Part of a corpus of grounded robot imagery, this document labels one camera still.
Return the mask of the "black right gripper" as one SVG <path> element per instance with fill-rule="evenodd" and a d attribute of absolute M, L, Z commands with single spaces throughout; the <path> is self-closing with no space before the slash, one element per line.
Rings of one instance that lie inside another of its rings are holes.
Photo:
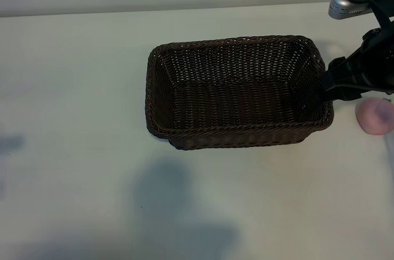
<path fill-rule="evenodd" d="M 385 86 L 374 79 L 370 55 L 362 52 L 362 47 L 380 32 L 381 28 L 369 30 L 354 53 L 329 63 L 328 69 L 320 76 L 323 102 L 353 101 L 360 99 L 363 91 L 385 91 Z"/>

